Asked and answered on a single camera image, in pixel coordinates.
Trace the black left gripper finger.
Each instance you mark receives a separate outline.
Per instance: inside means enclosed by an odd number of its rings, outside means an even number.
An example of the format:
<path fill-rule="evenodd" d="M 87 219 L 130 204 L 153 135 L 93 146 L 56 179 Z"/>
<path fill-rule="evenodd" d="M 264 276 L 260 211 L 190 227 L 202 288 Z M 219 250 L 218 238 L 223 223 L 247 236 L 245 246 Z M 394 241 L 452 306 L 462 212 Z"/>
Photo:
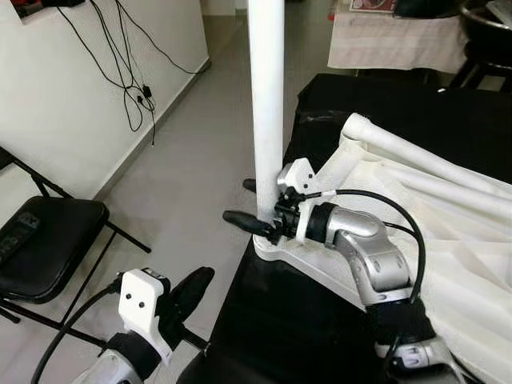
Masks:
<path fill-rule="evenodd" d="M 215 276 L 212 267 L 199 267 L 172 289 L 172 318 L 185 321 L 201 303 Z"/>

